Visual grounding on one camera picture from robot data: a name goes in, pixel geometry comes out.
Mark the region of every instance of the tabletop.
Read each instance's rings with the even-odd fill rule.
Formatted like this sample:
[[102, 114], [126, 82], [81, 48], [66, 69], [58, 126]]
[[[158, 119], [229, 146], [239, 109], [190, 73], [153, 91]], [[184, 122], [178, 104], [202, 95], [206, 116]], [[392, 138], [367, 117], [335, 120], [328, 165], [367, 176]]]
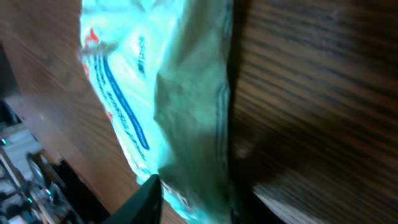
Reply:
[[[0, 2], [7, 102], [110, 211], [137, 189], [81, 64], [79, 1]], [[398, 2], [236, 0], [231, 178], [290, 223], [398, 222]], [[183, 223], [165, 205], [164, 223]]]

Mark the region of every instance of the wood grain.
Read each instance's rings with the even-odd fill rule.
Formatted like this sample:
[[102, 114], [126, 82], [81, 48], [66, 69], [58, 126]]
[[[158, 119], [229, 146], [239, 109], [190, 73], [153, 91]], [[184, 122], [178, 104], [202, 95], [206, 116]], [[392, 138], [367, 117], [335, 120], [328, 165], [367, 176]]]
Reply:
[[[5, 0], [7, 101], [114, 212], [138, 188], [76, 58], [79, 1]], [[235, 0], [232, 178], [291, 223], [398, 223], [398, 2]], [[166, 206], [164, 223], [180, 223]]]
[[291, 223], [397, 223], [398, 2], [235, 5], [231, 175]]

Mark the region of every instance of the wooden table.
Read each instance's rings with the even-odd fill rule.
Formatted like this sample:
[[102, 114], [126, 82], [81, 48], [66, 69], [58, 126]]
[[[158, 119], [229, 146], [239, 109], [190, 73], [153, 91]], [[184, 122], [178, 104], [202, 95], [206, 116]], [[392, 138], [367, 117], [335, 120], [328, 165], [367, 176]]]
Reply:
[[[79, 1], [3, 0], [7, 99], [114, 212], [137, 190], [76, 58]], [[398, 222], [398, 2], [236, 0], [231, 176], [292, 223]], [[180, 223], [168, 206], [164, 223]]]

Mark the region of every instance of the brown wooden surface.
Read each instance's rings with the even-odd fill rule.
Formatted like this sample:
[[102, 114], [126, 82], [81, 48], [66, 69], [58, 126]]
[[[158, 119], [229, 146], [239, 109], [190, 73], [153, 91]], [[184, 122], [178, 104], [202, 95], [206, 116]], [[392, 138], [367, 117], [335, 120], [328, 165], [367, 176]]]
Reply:
[[[234, 178], [279, 213], [398, 222], [398, 2], [236, 0]], [[79, 1], [3, 0], [0, 37], [21, 88], [7, 99], [110, 212], [138, 188], [76, 59]], [[167, 207], [164, 223], [180, 219]]]

